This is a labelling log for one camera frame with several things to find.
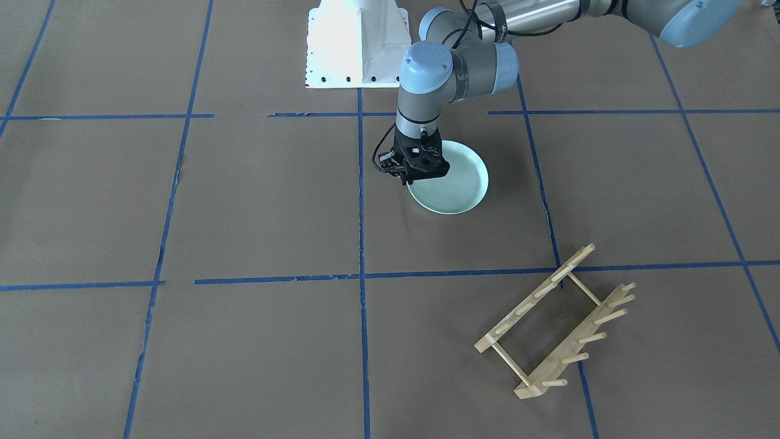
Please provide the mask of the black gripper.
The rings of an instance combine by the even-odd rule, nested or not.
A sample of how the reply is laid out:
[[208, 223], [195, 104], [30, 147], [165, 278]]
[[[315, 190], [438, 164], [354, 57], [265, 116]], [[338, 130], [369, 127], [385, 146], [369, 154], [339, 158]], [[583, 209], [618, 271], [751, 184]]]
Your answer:
[[439, 130], [432, 134], [422, 131], [421, 134], [421, 137], [413, 138], [394, 130], [392, 175], [399, 177], [403, 185], [445, 177], [450, 170], [450, 163], [443, 156]]

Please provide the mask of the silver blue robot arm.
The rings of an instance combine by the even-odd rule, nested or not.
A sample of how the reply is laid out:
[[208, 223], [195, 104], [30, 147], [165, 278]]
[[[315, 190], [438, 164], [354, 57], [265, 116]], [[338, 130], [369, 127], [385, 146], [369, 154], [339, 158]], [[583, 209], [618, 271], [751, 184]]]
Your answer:
[[447, 104], [504, 91], [519, 59], [510, 39], [541, 37], [585, 16], [619, 16], [662, 42], [691, 48], [724, 27], [738, 1], [476, 1], [460, 11], [424, 14], [419, 41], [402, 56], [393, 145], [372, 154], [381, 173], [403, 185], [445, 177], [441, 110]]

